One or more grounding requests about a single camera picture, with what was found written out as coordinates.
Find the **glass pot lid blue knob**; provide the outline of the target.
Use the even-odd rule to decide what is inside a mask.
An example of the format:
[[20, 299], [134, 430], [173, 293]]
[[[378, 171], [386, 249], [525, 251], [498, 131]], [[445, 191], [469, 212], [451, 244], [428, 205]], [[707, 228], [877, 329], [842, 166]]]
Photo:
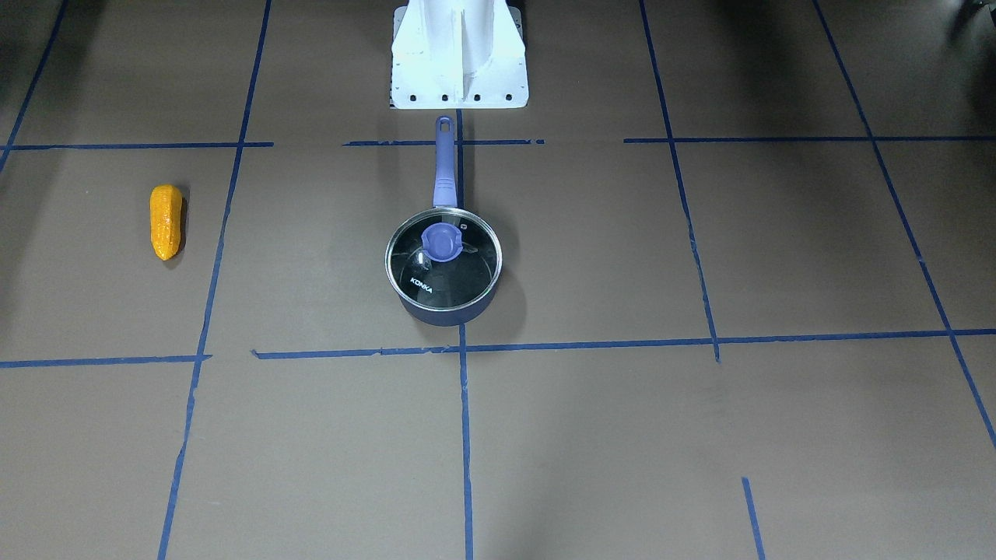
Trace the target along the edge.
[[395, 230], [384, 252], [389, 285], [423, 314], [469, 313], [493, 298], [503, 248], [492, 226], [459, 207], [416, 213]]

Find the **orange toy corn cob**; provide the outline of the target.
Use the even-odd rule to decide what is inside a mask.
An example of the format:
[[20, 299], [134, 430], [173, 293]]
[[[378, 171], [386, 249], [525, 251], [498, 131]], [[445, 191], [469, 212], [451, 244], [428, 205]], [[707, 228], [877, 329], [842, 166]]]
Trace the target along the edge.
[[184, 195], [173, 184], [156, 185], [149, 196], [149, 236], [154, 254], [163, 261], [181, 248]]

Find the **dark blue saucepan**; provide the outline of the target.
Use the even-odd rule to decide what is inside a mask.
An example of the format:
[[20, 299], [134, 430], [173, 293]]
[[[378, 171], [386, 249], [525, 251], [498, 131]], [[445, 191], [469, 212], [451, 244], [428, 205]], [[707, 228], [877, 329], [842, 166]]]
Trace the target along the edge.
[[405, 220], [385, 246], [389, 286], [424, 324], [457, 327], [490, 305], [503, 269], [494, 228], [458, 200], [455, 121], [435, 121], [433, 205]]

